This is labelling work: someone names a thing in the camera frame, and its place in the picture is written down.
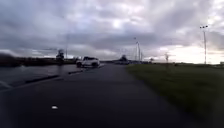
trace car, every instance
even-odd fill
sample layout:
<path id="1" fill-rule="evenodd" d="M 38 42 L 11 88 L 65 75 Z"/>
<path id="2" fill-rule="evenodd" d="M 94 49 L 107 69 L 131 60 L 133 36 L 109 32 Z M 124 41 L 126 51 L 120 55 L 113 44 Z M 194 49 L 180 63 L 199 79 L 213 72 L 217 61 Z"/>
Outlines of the car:
<path id="1" fill-rule="evenodd" d="M 78 60 L 76 62 L 76 65 L 78 68 L 81 68 L 81 67 L 97 68 L 100 65 L 100 61 L 97 58 L 85 56 L 83 59 Z"/>

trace pole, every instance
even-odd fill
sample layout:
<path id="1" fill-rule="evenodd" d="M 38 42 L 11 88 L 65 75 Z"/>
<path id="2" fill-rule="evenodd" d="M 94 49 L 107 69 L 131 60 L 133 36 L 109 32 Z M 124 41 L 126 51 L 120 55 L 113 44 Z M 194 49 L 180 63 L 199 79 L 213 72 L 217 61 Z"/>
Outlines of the pole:
<path id="1" fill-rule="evenodd" d="M 208 25 L 206 25 L 206 26 L 201 26 L 200 27 L 200 29 L 203 29 L 203 36 L 204 36 L 204 47 L 205 47 L 205 64 L 206 64 L 206 56 L 207 56 L 207 45 L 206 45 L 206 42 L 207 42 L 207 40 L 206 40 L 206 35 L 205 35 L 205 28 L 208 28 Z"/>
<path id="2" fill-rule="evenodd" d="M 205 47 L 205 64 L 206 64 L 206 56 L 207 56 L 207 53 L 206 53 L 206 49 L 207 49 L 207 46 L 206 46 L 206 35 L 205 35 L 205 31 L 203 30 L 203 34 L 204 34 L 204 47 Z"/>
<path id="3" fill-rule="evenodd" d="M 69 35 L 67 35 L 66 48 L 65 48 L 65 56 L 66 56 L 66 60 L 68 59 L 68 41 L 69 41 Z"/>
<path id="4" fill-rule="evenodd" d="M 137 42 L 138 44 L 138 61 L 140 62 L 141 61 L 141 51 L 140 51 L 140 46 L 139 46 L 139 43 Z"/>

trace gray cloud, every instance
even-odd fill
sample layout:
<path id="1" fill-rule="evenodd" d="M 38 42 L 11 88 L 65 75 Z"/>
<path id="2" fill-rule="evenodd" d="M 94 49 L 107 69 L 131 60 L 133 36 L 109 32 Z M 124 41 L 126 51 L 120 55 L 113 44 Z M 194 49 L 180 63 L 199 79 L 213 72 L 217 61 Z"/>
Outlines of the gray cloud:
<path id="1" fill-rule="evenodd" d="M 223 47 L 224 11 L 216 6 L 211 0 L 0 0 L 0 50 L 43 56 L 68 45 L 74 56 L 134 58 L 136 37 L 146 57 L 161 56 L 163 46 L 200 44 L 199 26 L 213 14 L 219 20 L 212 21 L 209 43 Z"/>

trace grass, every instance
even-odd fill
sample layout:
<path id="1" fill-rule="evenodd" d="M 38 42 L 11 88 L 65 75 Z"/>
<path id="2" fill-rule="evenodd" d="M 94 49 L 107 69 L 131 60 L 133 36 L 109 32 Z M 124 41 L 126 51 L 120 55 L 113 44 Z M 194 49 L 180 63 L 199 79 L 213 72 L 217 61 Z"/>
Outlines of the grass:
<path id="1" fill-rule="evenodd" d="M 208 117 L 222 82 L 223 69 L 212 67 L 131 65 L 127 70 L 168 101 L 197 117 Z"/>

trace asphalt road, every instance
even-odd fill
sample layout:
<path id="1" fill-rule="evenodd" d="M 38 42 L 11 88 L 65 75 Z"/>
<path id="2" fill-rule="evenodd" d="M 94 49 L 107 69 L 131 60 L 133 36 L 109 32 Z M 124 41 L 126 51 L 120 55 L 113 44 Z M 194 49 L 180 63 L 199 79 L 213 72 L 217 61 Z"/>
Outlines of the asphalt road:
<path id="1" fill-rule="evenodd" d="M 0 90 L 4 84 L 8 86 L 18 87 L 23 85 L 25 81 L 38 79 L 42 77 L 52 76 L 52 75 L 63 75 L 69 71 L 78 71 L 80 69 L 76 68 L 76 65 L 63 65 L 63 66 L 30 66 L 30 67 L 10 67 L 10 68 L 0 68 Z"/>
<path id="2" fill-rule="evenodd" d="M 181 128 L 190 117 L 123 66 L 106 65 L 0 93 L 1 128 Z"/>

